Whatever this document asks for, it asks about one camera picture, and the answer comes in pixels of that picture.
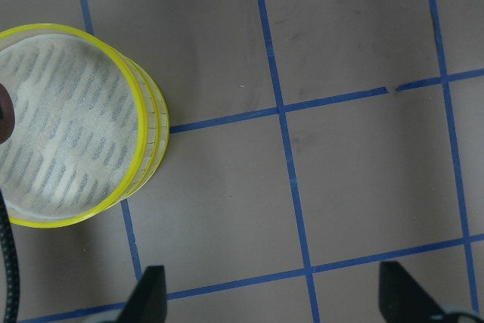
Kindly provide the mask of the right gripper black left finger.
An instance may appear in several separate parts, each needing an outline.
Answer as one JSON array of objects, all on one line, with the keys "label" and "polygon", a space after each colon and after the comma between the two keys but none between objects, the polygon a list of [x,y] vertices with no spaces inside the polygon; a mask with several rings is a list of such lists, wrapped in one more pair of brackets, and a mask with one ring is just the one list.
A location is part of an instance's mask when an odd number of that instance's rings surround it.
[{"label": "right gripper black left finger", "polygon": [[167,293],[164,266],[148,266],[117,321],[122,323],[164,323],[166,316]]}]

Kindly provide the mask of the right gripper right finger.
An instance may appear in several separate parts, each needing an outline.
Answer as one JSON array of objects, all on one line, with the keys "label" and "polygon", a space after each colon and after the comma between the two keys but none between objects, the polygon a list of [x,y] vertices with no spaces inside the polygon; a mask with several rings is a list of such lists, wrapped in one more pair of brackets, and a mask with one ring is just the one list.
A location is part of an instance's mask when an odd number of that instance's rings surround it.
[{"label": "right gripper right finger", "polygon": [[379,265],[378,307],[385,322],[435,322],[443,308],[396,261]]}]

